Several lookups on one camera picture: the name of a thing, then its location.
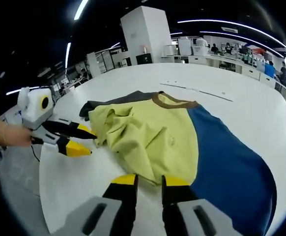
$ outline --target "desk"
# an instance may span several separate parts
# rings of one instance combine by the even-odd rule
[[[235,72],[239,74],[245,74],[247,76],[250,76],[256,80],[259,80],[259,75],[262,73],[258,71],[255,67],[251,65],[245,64],[243,61],[239,59],[230,58],[227,56],[219,56],[219,55],[211,55],[208,54],[207,56],[184,56],[184,55],[173,55],[173,56],[166,56],[163,58],[169,58],[169,57],[188,57],[189,63],[195,63],[195,64],[204,64],[209,65],[212,67],[219,68],[219,62],[226,62],[235,64]]]
[[[66,93],[68,93],[69,89],[72,88],[74,85],[77,85],[77,84],[80,84],[80,85],[81,85],[81,81],[82,81],[83,79],[84,79],[84,78],[81,78],[81,79],[79,79],[79,80],[73,82],[72,84],[69,84],[69,86],[66,87],[66,88],[64,89],[64,91],[65,91]]]
[[[179,81],[194,88],[220,89],[231,94],[234,102],[160,84],[167,80]],[[86,101],[108,101],[136,90],[163,90],[178,99],[198,101],[264,159],[277,187],[276,212],[268,231],[268,235],[273,234],[286,217],[286,102],[283,97],[256,80],[231,71],[204,65],[155,63],[102,74],[62,97],[55,106],[55,112],[63,118],[89,126],[79,117],[79,111]],[[101,196],[112,179],[125,173],[107,147],[96,148],[89,142],[85,144],[92,148],[93,154],[79,159],[48,153],[45,147],[42,148],[39,177],[40,182],[44,181],[45,188],[49,189],[44,194],[49,201],[50,217],[55,219],[54,229],[64,224],[70,211],[92,196]],[[55,199],[55,193],[61,193],[61,199]],[[132,235],[166,235],[160,187],[139,181],[136,210]]]

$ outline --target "bracelet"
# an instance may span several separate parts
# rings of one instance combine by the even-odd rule
[[[7,123],[5,124],[5,126],[4,126],[4,128],[3,128],[3,140],[4,140],[4,144],[5,144],[5,146],[7,146],[6,139],[5,139],[5,131],[6,131],[6,127],[7,127]]]

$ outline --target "t-shirt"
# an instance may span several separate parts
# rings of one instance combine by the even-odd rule
[[[143,101],[97,106],[89,116],[97,143],[108,145],[129,173],[153,184],[162,175],[184,179],[242,235],[266,233],[276,207],[271,171],[199,103],[156,92]]]
[[[225,51],[226,51],[226,53],[231,54],[232,47],[230,47],[230,46],[226,46],[226,47],[225,47]]]
[[[281,80],[286,81],[286,68],[282,67],[281,72],[282,72],[281,77],[280,77]]]
[[[218,52],[218,48],[215,47],[215,46],[213,46],[213,47],[211,48],[211,51],[214,52],[214,53],[216,53],[216,52]]]
[[[205,39],[203,39],[203,38],[198,38],[196,40],[196,45],[197,46],[202,46],[202,47],[207,47],[208,46],[207,41]]]
[[[274,78],[274,74],[275,74],[275,68],[274,66],[270,65],[270,64],[265,64],[265,70],[264,70],[264,73],[271,77],[271,78]]]

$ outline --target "ceiling light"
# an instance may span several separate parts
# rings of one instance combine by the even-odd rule
[[[175,34],[182,34],[183,32],[179,32],[179,33],[171,33],[171,35],[175,35]]]
[[[65,55],[65,68],[68,68],[70,47],[71,47],[71,43],[68,43],[68,46],[66,47],[66,55]]]
[[[83,12],[83,10],[84,10],[84,8],[85,8],[87,2],[88,2],[88,0],[82,0],[80,6],[79,6],[79,8],[78,8],[78,10],[77,10],[76,13],[75,13],[75,17],[74,17],[74,20],[75,20],[75,21],[80,18],[80,16],[81,16],[81,14],[82,14],[82,12]]]
[[[223,31],[230,32],[230,33],[238,33],[237,29],[227,28],[227,27],[221,27]]]
[[[281,44],[283,47],[286,48],[286,45],[284,43],[282,43],[281,41],[279,41],[278,39],[274,38],[273,36],[259,30],[259,29],[256,29],[256,28],[253,28],[251,26],[247,26],[247,25],[243,25],[243,24],[240,24],[240,23],[236,23],[236,22],[231,22],[231,21],[221,21],[221,20],[210,20],[210,19],[200,19],[200,20],[188,20],[188,21],[178,21],[178,23],[187,23],[187,22],[219,22],[219,23],[227,23],[227,24],[233,24],[233,25],[237,25],[237,26],[242,26],[242,27],[245,27],[245,28],[248,28],[248,29],[251,29],[251,30],[254,30],[254,31],[257,31],[259,33],[262,33],[264,35],[266,35],[267,37],[273,39],[274,41],[276,41],[277,43]]]
[[[115,45],[113,45],[111,48],[114,48],[115,46],[119,45],[120,42],[116,43]]]
[[[37,89],[37,88],[39,88],[39,86],[31,87],[29,89]],[[5,95],[10,95],[10,94],[13,94],[13,93],[16,93],[19,91],[21,91],[21,89],[17,89],[17,90],[11,91],[11,92],[7,92]]]
[[[249,41],[251,41],[251,42],[254,42],[254,43],[257,43],[257,44],[263,46],[264,48],[267,48],[268,50],[270,50],[270,51],[276,53],[277,55],[279,55],[280,57],[284,58],[284,56],[283,56],[282,54],[278,53],[278,52],[275,51],[274,49],[269,48],[268,46],[266,46],[266,45],[264,45],[264,44],[262,44],[262,43],[256,42],[256,41],[254,41],[254,40],[252,40],[252,39],[245,38],[245,37],[242,37],[242,36],[239,36],[239,35],[234,35],[234,34],[230,34],[230,33],[221,33],[221,32],[211,32],[211,31],[200,31],[200,33],[216,33],[216,34],[229,35],[229,36],[232,36],[232,37],[238,37],[238,38],[242,38],[242,39],[245,39],[245,40],[249,40]]]
[[[2,79],[2,78],[4,77],[4,75],[5,75],[5,72],[2,72],[2,73],[0,74],[0,79]]]

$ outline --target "yellow shirt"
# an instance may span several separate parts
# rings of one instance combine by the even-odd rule
[[[155,184],[161,184],[162,175],[191,184],[199,151],[196,131],[182,108],[187,103],[155,94],[146,101],[98,106],[89,113],[91,127],[98,144],[107,143],[126,171]]]

